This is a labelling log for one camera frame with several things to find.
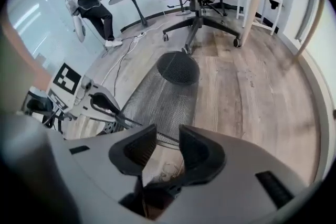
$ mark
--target white sneaker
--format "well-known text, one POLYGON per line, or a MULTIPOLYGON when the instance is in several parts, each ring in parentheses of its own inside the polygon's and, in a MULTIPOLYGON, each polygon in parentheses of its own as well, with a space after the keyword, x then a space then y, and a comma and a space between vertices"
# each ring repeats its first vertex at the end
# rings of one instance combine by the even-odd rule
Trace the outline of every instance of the white sneaker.
POLYGON ((117 46, 121 46, 122 45, 122 42, 121 41, 117 41, 117 40, 114 40, 114 41, 111 41, 111 40, 106 40, 105 42, 105 47, 117 47, 117 46))

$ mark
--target glass wall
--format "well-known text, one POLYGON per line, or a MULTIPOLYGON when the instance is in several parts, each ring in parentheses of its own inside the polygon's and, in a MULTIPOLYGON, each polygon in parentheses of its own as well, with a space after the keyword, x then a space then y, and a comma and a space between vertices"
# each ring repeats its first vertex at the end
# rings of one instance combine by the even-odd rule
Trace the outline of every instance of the glass wall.
POLYGON ((9 19, 51 75, 63 62, 84 74, 103 51, 104 40, 86 19, 85 40, 78 40, 65 0, 21 0, 9 10, 9 19))

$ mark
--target chair base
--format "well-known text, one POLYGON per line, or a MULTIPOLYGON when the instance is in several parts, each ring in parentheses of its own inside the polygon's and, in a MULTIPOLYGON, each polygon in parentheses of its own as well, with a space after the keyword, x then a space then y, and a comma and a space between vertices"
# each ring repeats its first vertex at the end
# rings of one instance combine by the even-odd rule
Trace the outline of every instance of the chair base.
POLYGON ((234 46, 235 47, 240 47, 241 43, 240 43, 240 33, 221 24, 218 23, 214 17, 210 17, 210 16, 203 16, 198 10, 195 12, 196 16, 188 18, 187 20, 184 20, 182 22, 179 22, 175 25, 172 25, 166 29, 164 29, 163 32, 163 40, 167 41, 168 40, 168 36, 167 36, 167 32, 170 32, 172 30, 176 30, 182 27, 186 27, 186 26, 191 26, 191 29, 189 31, 187 40, 184 44, 184 47, 182 48, 182 51, 185 52, 186 54, 191 54, 192 53, 192 41, 198 31, 199 28, 201 28, 203 25, 212 27, 212 28, 216 28, 218 30, 227 32, 231 35, 234 35, 236 37, 236 39, 234 40, 234 46))

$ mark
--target black pants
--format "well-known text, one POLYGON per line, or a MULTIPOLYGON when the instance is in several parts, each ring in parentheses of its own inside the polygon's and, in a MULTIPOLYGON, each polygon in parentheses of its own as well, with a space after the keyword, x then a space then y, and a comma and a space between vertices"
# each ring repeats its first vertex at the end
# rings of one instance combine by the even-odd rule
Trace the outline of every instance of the black pants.
POLYGON ((103 6, 82 10, 82 18, 89 19, 101 37, 105 40, 114 40, 112 29, 112 14, 103 6))

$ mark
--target man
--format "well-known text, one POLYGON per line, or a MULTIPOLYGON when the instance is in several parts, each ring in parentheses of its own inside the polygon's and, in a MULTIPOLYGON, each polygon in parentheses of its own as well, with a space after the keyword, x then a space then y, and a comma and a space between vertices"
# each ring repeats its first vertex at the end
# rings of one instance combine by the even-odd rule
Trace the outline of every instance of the man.
POLYGON ((112 14, 98 0, 78 0, 78 6, 82 18, 89 19, 102 38, 106 40, 106 47, 122 45, 122 42, 115 40, 113 36, 112 14))

